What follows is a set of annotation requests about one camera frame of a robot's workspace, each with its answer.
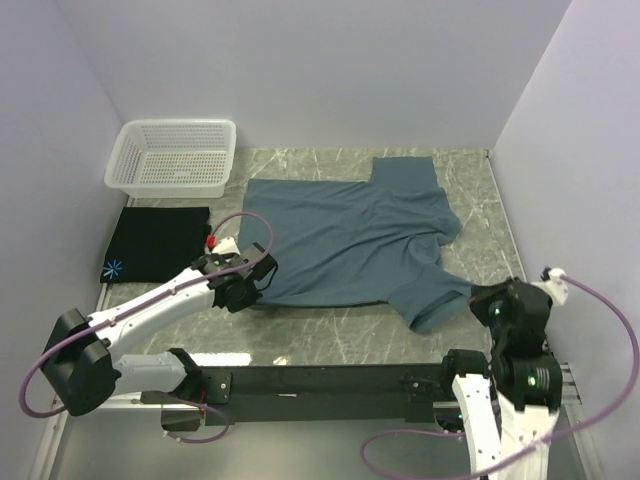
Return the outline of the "blue-grey t-shirt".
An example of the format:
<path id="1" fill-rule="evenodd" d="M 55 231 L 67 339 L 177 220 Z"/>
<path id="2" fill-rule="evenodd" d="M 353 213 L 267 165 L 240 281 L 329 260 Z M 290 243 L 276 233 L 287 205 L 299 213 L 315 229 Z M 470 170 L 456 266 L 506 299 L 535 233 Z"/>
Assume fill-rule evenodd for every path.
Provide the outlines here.
<path id="1" fill-rule="evenodd" d="M 367 181 L 252 179 L 243 209 L 239 247 L 271 244 L 279 266 L 260 284 L 262 306 L 386 303 L 423 333 L 471 296 L 442 266 L 462 223 L 429 157 L 376 158 Z"/>

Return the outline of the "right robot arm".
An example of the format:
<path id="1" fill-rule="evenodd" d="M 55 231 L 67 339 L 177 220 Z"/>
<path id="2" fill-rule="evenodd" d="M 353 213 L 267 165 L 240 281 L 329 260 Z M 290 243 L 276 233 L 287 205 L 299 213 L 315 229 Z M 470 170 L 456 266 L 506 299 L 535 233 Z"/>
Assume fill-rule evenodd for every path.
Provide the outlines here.
<path id="1" fill-rule="evenodd" d="M 472 478 L 546 478 L 544 439 L 559 417 L 563 375 L 545 329 L 567 298 L 556 271 L 539 282 L 510 278 L 473 288 L 468 307 L 491 334 L 490 357 L 452 350 L 438 377 L 442 393 L 459 404 Z"/>

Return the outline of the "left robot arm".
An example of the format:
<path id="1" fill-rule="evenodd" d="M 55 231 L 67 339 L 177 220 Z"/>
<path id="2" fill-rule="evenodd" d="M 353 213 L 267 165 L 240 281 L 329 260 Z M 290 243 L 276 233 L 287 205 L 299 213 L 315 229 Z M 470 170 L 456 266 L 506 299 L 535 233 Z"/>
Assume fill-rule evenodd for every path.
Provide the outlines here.
<path id="1" fill-rule="evenodd" d="M 277 268 L 274 257 L 253 243 L 243 252 L 204 255 L 167 283 L 116 307 L 89 316 L 72 309 L 54 324 L 41 371 L 72 416 L 136 391 L 160 390 L 189 401 L 200 378 L 186 353 L 134 355 L 132 348 L 189 315 L 255 305 L 262 296 L 259 282 Z"/>

